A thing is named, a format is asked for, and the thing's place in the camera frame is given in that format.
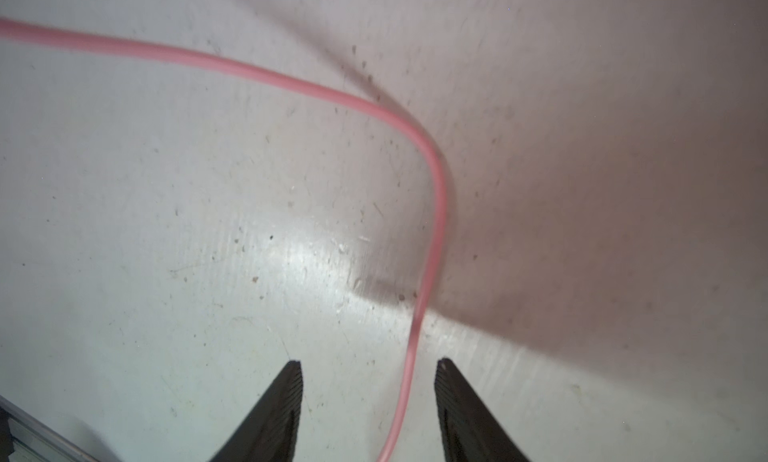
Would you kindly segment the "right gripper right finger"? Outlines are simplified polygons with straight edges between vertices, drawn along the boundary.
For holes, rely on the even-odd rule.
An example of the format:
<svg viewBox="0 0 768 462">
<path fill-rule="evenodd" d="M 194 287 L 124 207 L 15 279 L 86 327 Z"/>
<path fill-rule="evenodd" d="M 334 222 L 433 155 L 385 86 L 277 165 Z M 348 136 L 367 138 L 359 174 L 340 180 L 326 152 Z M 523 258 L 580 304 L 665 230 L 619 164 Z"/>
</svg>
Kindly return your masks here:
<svg viewBox="0 0 768 462">
<path fill-rule="evenodd" d="M 437 362 L 434 390 L 447 462 L 530 461 L 451 359 Z"/>
</svg>

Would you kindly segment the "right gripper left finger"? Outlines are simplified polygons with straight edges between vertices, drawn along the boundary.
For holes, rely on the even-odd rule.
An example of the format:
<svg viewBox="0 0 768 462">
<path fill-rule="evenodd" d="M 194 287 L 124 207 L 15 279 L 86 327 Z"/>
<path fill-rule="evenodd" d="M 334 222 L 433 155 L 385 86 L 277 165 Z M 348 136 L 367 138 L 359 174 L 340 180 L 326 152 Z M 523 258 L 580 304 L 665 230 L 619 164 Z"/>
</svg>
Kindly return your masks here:
<svg viewBox="0 0 768 462">
<path fill-rule="evenodd" d="M 212 462 L 291 462 L 303 397 L 301 363 L 285 364 Z"/>
</svg>

